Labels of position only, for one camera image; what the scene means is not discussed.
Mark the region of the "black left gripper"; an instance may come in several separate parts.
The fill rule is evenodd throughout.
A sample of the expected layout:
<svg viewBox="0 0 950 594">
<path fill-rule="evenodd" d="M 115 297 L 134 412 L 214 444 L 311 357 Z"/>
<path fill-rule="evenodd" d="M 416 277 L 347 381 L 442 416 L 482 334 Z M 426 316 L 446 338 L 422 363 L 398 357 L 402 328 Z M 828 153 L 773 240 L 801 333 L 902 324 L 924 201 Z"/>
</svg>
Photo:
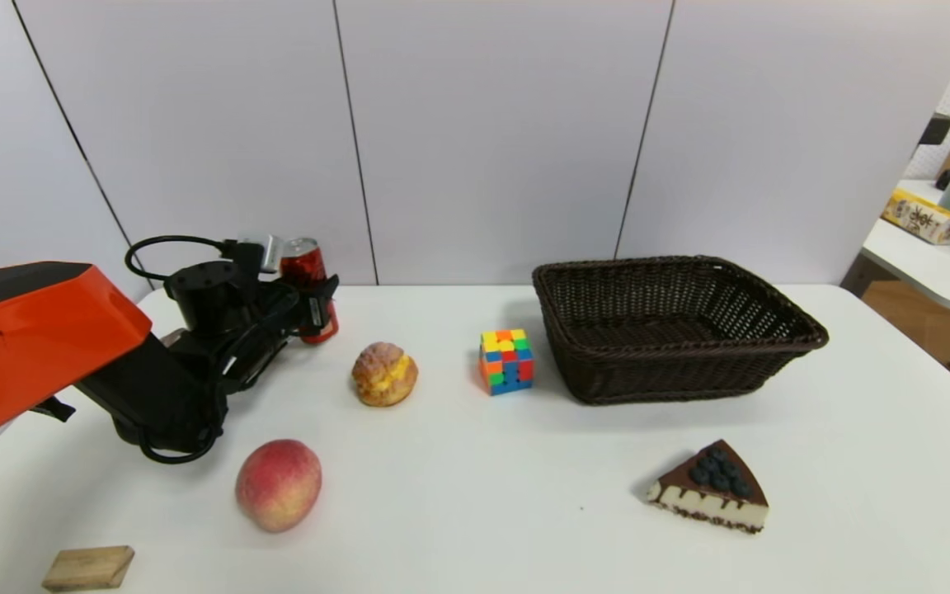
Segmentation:
<svg viewBox="0 0 950 594">
<path fill-rule="evenodd" d="M 332 275 L 313 282 L 312 290 L 292 285 L 264 286 L 268 323 L 288 336 L 321 336 L 332 327 L 331 299 L 339 283 L 339 275 Z"/>
</svg>

